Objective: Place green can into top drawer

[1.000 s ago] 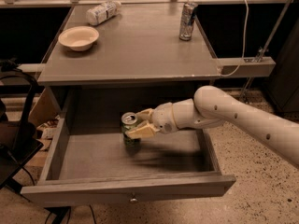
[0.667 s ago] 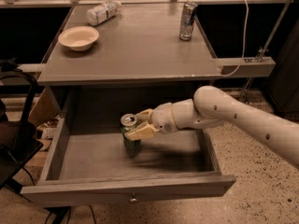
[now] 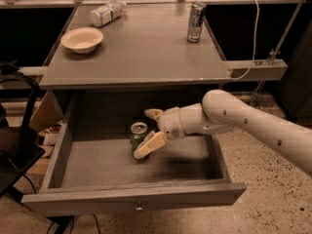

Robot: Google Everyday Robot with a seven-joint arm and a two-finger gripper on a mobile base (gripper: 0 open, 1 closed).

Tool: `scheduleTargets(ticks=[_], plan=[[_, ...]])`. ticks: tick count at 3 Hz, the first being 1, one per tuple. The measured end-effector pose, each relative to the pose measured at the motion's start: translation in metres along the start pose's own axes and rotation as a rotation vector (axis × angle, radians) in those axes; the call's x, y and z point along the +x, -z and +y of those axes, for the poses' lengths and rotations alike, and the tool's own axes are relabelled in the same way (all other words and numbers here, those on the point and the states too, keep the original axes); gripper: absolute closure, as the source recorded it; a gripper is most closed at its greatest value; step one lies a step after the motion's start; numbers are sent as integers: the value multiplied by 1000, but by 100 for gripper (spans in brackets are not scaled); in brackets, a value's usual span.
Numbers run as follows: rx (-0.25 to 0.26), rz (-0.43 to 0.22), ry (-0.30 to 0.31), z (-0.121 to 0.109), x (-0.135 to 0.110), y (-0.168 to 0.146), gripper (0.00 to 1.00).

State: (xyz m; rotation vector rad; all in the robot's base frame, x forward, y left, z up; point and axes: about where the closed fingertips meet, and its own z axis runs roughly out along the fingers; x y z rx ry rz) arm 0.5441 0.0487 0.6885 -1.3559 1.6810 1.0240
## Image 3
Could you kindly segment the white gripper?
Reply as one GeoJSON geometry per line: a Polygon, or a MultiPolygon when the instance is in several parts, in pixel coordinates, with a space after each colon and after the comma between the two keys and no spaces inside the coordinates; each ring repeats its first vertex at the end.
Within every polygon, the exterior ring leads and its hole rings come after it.
{"type": "Polygon", "coordinates": [[[165,110],[164,112],[156,108],[145,109],[144,114],[154,121],[158,120],[157,126],[161,132],[155,133],[151,131],[144,138],[143,142],[141,142],[134,151],[134,157],[137,160],[162,148],[166,144],[167,139],[174,140],[186,136],[181,125],[180,109],[178,107],[165,110]]]}

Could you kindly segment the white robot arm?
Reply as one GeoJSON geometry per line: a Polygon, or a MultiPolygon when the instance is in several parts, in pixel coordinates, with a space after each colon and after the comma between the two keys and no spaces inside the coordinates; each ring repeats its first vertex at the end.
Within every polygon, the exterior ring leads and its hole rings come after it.
{"type": "Polygon", "coordinates": [[[237,127],[312,174],[312,130],[253,108],[223,90],[207,92],[200,103],[165,111],[152,108],[144,114],[157,122],[158,130],[148,133],[135,149],[138,160],[169,140],[227,133],[237,127]]]}

